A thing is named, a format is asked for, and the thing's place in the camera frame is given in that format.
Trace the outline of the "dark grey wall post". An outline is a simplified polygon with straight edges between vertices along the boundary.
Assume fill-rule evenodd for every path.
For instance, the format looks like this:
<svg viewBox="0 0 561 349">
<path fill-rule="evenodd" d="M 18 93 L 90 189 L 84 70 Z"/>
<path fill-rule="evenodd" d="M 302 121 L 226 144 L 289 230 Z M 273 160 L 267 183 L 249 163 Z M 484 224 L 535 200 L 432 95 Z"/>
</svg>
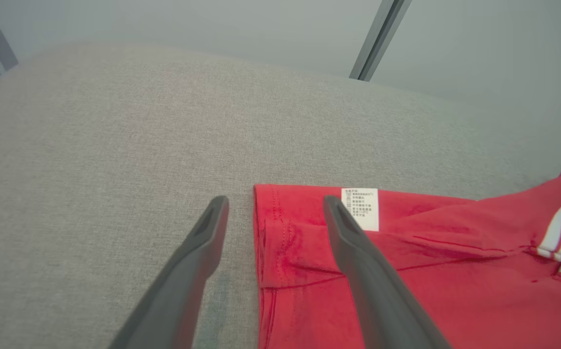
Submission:
<svg viewBox="0 0 561 349">
<path fill-rule="evenodd" d="M 349 77 L 371 81 L 413 0 L 381 0 Z"/>
</svg>

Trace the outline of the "grey fabric sofa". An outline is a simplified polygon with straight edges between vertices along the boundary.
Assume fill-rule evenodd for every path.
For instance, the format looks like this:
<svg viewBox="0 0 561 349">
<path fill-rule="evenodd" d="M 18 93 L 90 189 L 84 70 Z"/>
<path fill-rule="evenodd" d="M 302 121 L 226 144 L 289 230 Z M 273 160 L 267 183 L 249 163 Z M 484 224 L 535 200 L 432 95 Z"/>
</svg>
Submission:
<svg viewBox="0 0 561 349">
<path fill-rule="evenodd" d="M 561 106 L 478 108 L 170 47 L 75 44 L 0 77 L 0 349 L 107 349 L 210 199 L 193 346 L 256 349 L 257 183 L 501 196 L 561 172 Z"/>
</svg>

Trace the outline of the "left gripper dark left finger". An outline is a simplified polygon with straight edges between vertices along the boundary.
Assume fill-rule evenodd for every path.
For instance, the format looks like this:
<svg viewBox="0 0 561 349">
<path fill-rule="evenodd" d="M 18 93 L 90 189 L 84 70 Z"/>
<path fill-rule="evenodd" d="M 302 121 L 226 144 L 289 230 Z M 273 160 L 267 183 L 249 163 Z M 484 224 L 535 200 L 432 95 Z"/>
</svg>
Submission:
<svg viewBox="0 0 561 349">
<path fill-rule="evenodd" d="M 117 332 L 109 349 L 191 349 L 206 281 L 216 271 L 229 201 L 210 201 Z"/>
</svg>

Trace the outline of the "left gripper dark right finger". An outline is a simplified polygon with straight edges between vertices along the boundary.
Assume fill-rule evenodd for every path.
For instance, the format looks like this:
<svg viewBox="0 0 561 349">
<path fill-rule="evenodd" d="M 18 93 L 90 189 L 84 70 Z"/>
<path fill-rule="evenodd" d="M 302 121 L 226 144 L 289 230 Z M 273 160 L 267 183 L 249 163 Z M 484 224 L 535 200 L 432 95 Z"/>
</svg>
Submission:
<svg viewBox="0 0 561 349">
<path fill-rule="evenodd" d="M 331 251 L 346 276 L 366 349 L 452 349 L 342 201 L 326 196 Z"/>
</svg>

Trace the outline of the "red basketball jersey with numbers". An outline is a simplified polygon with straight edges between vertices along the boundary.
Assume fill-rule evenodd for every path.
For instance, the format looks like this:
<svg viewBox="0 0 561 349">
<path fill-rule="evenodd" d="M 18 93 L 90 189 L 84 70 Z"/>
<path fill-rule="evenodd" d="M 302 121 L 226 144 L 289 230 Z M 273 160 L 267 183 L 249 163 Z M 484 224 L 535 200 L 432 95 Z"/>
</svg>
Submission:
<svg viewBox="0 0 561 349">
<path fill-rule="evenodd" d="M 359 192 L 254 186 L 259 349 L 364 349 L 323 208 Z M 482 200 L 366 192 L 367 236 L 454 349 L 561 349 L 561 174 Z"/>
</svg>

